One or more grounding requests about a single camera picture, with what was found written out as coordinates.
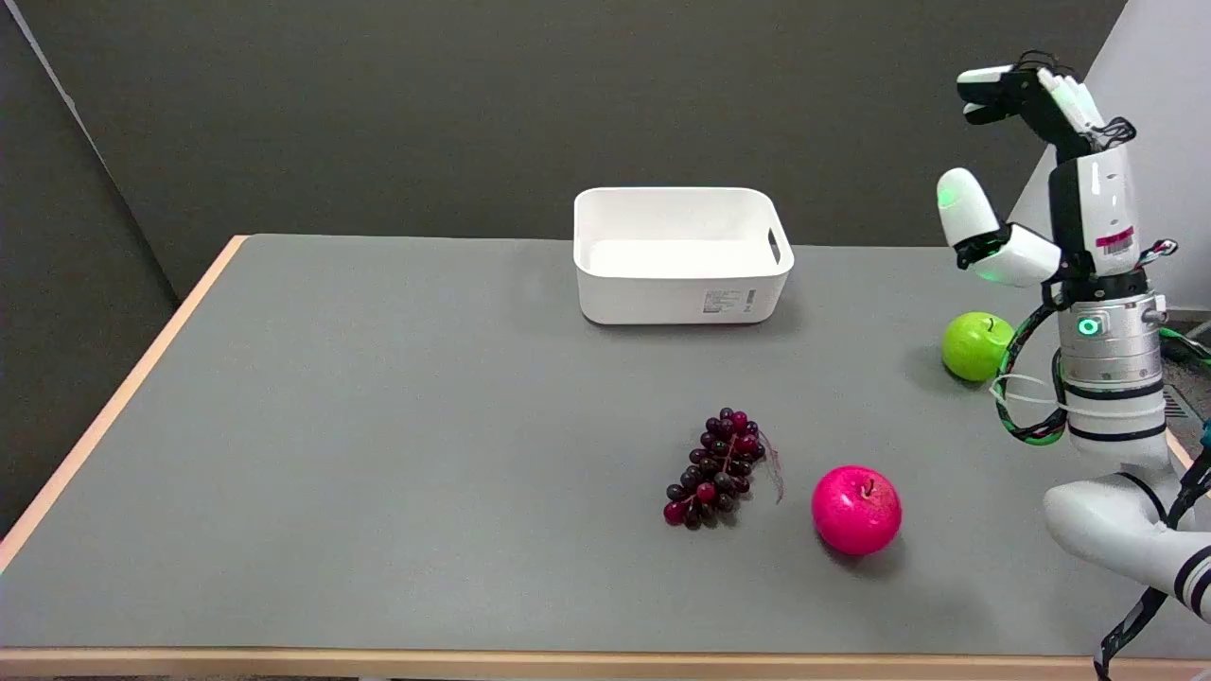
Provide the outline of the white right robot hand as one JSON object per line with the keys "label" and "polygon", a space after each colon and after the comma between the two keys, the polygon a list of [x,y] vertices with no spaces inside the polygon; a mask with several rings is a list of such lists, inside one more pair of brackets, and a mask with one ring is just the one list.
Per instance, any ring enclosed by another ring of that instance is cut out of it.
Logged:
{"label": "white right robot hand", "polygon": [[958,268],[1032,288],[1138,271],[1175,252],[1169,238],[1141,247],[1126,154],[1137,130],[1123,116],[1106,118],[1077,71],[1029,50],[1012,64],[957,75],[957,95],[970,125],[1020,118],[1055,154],[1046,185],[1050,236],[1001,219],[969,168],[939,177],[939,219]]}

